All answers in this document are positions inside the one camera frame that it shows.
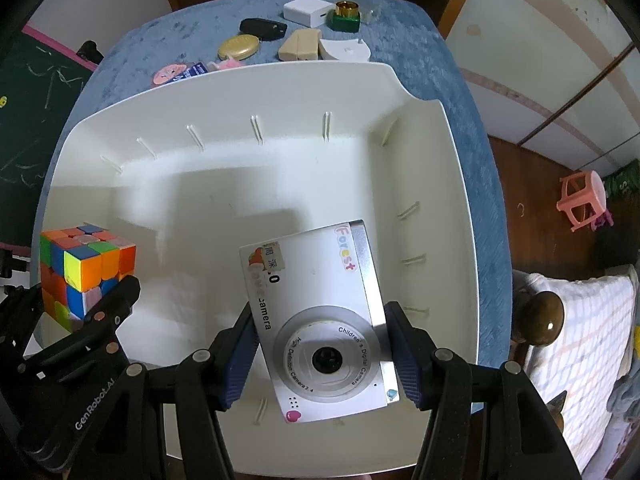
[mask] gold oval case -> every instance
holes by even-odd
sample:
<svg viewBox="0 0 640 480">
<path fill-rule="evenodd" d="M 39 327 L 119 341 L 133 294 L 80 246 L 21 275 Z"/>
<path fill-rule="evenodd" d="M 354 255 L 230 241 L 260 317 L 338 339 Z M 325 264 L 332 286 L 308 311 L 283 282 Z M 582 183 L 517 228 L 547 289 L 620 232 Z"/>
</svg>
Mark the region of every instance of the gold oval case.
<svg viewBox="0 0 640 480">
<path fill-rule="evenodd" d="M 255 54 L 260 47 L 260 40 L 251 34 L 239 34 L 228 40 L 223 41 L 218 49 L 218 57 L 220 59 L 241 60 Z"/>
</svg>

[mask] blue gripper pad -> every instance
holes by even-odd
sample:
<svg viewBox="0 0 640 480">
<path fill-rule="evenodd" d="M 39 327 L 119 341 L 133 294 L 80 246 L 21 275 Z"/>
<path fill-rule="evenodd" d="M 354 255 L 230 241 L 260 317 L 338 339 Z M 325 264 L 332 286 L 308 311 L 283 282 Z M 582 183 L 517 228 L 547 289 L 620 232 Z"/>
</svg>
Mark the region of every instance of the blue gripper pad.
<svg viewBox="0 0 640 480">
<path fill-rule="evenodd" d="M 225 347 L 216 358 L 223 367 L 222 391 L 217 396 L 220 407 L 228 410 L 240 398 L 247 375 L 258 349 L 258 333 L 249 304 L 244 308 L 236 324 L 227 336 Z"/>
<path fill-rule="evenodd" d="M 429 335 L 414 328 L 396 301 L 385 305 L 386 330 L 391 354 L 404 389 L 419 410 L 428 408 L 422 391 L 422 377 L 431 370 L 431 353 L 436 349 Z"/>
</svg>

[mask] rubik's cube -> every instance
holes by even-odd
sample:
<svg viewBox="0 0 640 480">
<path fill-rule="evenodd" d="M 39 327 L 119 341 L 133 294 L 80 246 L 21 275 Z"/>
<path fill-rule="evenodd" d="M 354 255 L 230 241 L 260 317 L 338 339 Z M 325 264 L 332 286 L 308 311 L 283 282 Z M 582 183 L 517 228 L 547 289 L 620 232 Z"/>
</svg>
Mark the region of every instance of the rubik's cube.
<svg viewBox="0 0 640 480">
<path fill-rule="evenodd" d="M 44 310 L 69 332 L 124 276 L 132 274 L 136 246 L 91 224 L 40 234 Z"/>
</svg>

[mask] checkered cloth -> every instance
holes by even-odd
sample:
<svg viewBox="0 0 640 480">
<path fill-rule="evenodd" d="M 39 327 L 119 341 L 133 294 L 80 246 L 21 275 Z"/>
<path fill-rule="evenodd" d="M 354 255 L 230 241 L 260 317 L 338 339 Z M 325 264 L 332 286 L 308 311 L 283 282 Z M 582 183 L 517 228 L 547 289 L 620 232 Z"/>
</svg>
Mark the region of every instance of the checkered cloth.
<svg viewBox="0 0 640 480">
<path fill-rule="evenodd" d="M 563 435 L 580 471 L 598 449 L 611 418 L 606 406 L 613 384 L 630 366 L 638 276 L 631 266 L 623 272 L 586 282 L 514 275 L 518 290 L 551 290 L 564 303 L 558 339 L 530 348 L 524 371 L 545 402 L 567 390 Z"/>
</svg>

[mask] table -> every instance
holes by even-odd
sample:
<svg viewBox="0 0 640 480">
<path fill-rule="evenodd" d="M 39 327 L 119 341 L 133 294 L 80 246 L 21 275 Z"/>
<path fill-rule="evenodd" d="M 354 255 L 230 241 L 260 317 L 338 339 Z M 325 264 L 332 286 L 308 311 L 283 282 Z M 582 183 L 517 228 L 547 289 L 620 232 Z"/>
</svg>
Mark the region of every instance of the table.
<svg viewBox="0 0 640 480">
<path fill-rule="evenodd" d="M 288 1 L 216 0 L 189 7 L 130 31 L 109 51 L 78 98 L 58 141 L 38 203 L 33 258 L 38 254 L 38 234 L 56 161 L 73 127 L 93 113 L 149 89 L 153 74 L 165 65 L 215 60 L 218 46 L 238 33 L 242 19 L 282 20 L 282 6 Z M 420 7 L 402 0 L 356 1 L 380 11 L 357 35 L 369 45 L 371 60 L 391 65 L 414 96 L 439 99 L 449 118 L 465 177 L 478 259 L 479 363 L 497 367 L 507 359 L 509 349 L 511 261 L 502 190 L 478 110 L 446 44 Z M 287 35 L 302 28 L 295 23 L 287 25 Z M 354 37 L 321 29 L 322 36 L 332 40 Z M 281 44 L 263 42 L 246 63 L 278 61 Z M 32 276 L 32 283 L 37 280 L 37 275 Z"/>
</svg>

